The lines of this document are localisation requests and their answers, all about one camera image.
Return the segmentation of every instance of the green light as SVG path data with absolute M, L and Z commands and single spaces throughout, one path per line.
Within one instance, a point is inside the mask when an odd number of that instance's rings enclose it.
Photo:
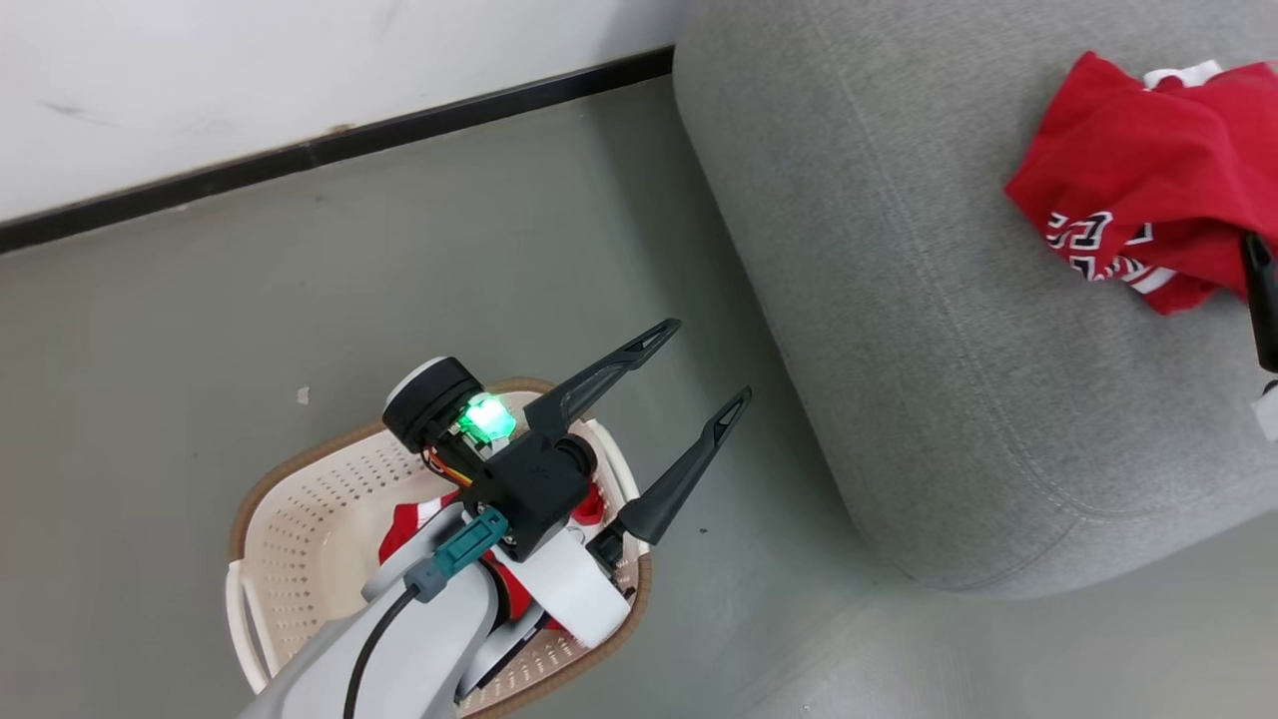
M 491 395 L 477 395 L 461 414 L 458 427 L 478 444 L 491 444 L 515 432 L 515 416 Z

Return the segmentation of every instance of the gray sofa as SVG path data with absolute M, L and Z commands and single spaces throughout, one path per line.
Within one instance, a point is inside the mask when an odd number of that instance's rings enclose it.
M 932 587 L 1035 596 L 1278 504 L 1245 307 L 1089 284 L 1003 195 L 1093 49 L 1278 57 L 1273 0 L 697 0 L 680 111 L 849 511 Z

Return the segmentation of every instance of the basket handle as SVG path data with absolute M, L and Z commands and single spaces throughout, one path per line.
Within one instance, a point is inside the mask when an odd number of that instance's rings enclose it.
M 253 635 L 248 626 L 248 612 L 244 609 L 243 563 L 243 559 L 236 559 L 226 568 L 226 623 L 231 631 L 235 659 L 239 660 L 244 678 L 248 679 L 253 693 L 262 693 L 271 678 L 262 667 L 262 658 L 258 656 L 257 649 L 253 646 Z

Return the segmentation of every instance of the cable connector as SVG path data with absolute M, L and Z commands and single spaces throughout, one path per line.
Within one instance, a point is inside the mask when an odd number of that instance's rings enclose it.
M 426 604 L 440 595 L 449 580 L 466 566 L 477 562 L 492 549 L 510 530 L 506 517 L 489 507 L 472 520 L 460 533 L 452 535 L 435 554 L 413 564 L 404 573 L 404 586 L 417 591 L 417 600 Z

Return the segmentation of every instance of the laundry basket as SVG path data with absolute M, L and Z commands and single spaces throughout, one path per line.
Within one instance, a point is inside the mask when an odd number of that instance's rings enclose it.
M 527 429 L 523 409 L 553 386 L 516 379 L 487 387 Z M 594 481 L 606 520 L 639 496 L 620 450 L 589 416 L 573 432 L 599 462 Z M 244 677 L 261 692 L 326 622 L 364 605 L 360 587 L 378 568 L 377 548 L 396 504 L 429 502 L 455 488 L 429 473 L 380 423 L 330 441 L 280 465 L 254 487 L 231 529 L 226 618 Z M 590 650 L 562 631 L 543 630 L 459 715 L 492 719 L 553 691 L 612 654 L 639 626 L 648 605 L 648 547 L 626 536 L 617 566 L 630 614 Z

